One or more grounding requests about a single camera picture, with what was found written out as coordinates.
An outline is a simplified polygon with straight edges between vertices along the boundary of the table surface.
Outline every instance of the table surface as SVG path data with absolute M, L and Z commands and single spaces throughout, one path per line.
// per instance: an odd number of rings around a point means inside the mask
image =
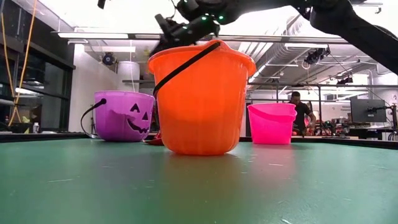
M 239 143 L 218 157 L 90 139 L 0 144 L 4 224 L 398 221 L 398 151 Z

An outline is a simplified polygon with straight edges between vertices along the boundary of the person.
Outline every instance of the person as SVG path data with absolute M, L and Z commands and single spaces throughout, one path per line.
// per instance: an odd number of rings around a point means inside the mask
M 297 91 L 294 91 L 292 93 L 292 97 L 289 101 L 289 103 L 296 105 L 295 110 L 297 112 L 296 120 L 294 121 L 294 124 L 297 126 L 297 129 L 303 132 L 304 134 L 306 133 L 306 126 L 304 122 L 305 115 L 309 116 L 311 121 L 310 121 L 310 128 L 315 127 L 315 123 L 317 121 L 317 118 L 315 115 L 312 113 L 311 109 L 305 104 L 300 101 L 300 93 Z

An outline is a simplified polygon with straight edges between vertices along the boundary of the ceiling duct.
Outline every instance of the ceiling duct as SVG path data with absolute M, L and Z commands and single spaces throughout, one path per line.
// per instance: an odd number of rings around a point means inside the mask
M 306 21 L 301 16 L 295 16 L 289 20 L 287 30 L 283 33 L 286 35 L 286 42 L 289 41 L 289 36 L 299 35 L 301 28 Z M 305 54 L 309 49 L 302 47 L 289 47 L 287 48 L 284 43 L 273 44 L 267 52 L 257 61 L 257 68 L 261 68 L 263 65 L 273 64 L 281 66 L 265 66 L 261 69 L 261 73 L 256 77 L 255 81 L 252 82 L 266 82 L 270 80 L 264 77 L 273 77 L 279 74 L 286 66 L 294 62 L 298 57 Z M 259 86 L 248 86 L 249 90 L 255 90 Z

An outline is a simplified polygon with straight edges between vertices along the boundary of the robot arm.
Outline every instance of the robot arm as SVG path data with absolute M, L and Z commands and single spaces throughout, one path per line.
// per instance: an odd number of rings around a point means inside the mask
M 353 3 L 364 1 L 351 0 Z M 220 25 L 232 23 L 247 12 L 284 6 L 294 7 L 314 28 L 344 38 L 398 74 L 397 37 L 356 15 L 349 0 L 180 0 L 176 8 L 189 24 L 178 24 L 156 15 L 164 34 L 151 55 L 195 44 L 211 33 L 218 35 Z

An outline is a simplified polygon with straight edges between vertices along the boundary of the pink bucket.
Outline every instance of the pink bucket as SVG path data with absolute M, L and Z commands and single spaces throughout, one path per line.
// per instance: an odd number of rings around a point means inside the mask
M 290 103 L 249 105 L 252 140 L 255 144 L 290 144 L 297 112 Z
M 97 135 L 105 141 L 138 142 L 149 134 L 153 96 L 132 91 L 99 91 L 95 103 L 106 103 L 95 108 Z

